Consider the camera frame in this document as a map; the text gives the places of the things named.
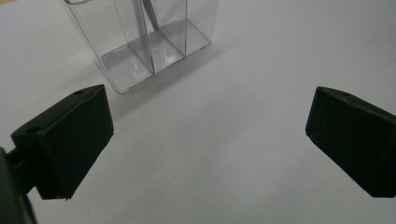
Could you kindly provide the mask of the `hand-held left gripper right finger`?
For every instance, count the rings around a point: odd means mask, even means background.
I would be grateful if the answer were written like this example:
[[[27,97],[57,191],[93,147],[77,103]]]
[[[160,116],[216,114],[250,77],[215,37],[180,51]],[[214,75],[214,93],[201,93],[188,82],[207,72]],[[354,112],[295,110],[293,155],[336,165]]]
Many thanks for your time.
[[[369,195],[396,197],[396,116],[350,93],[318,87],[305,132]]]

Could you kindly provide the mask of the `clear plastic organizer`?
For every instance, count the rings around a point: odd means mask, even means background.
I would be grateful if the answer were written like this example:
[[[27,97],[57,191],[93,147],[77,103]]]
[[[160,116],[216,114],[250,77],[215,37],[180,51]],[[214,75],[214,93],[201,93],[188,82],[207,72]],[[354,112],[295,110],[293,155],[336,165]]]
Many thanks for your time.
[[[117,93],[210,46],[219,7],[219,0],[150,0],[155,31],[142,0],[62,1]]]

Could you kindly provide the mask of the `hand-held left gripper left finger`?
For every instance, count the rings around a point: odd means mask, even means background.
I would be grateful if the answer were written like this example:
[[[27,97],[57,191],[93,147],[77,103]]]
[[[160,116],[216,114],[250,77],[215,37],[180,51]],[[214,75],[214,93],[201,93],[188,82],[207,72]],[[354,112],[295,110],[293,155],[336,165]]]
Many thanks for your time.
[[[104,85],[69,94],[11,134],[21,192],[72,198],[113,133]]]

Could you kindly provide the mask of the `black pen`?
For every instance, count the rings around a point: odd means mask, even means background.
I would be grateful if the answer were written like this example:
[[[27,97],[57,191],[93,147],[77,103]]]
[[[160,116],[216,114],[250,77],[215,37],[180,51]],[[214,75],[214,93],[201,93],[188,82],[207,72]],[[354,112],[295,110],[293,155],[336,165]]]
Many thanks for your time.
[[[159,31],[160,30],[160,26],[159,26],[159,23],[157,21],[155,10],[154,10],[154,7],[153,7],[151,1],[150,0],[142,0],[142,2],[143,2],[143,5],[144,5],[144,8],[145,8],[145,10],[146,10],[146,12],[148,14],[148,18],[150,20],[150,23],[151,23],[153,29],[155,31]]]

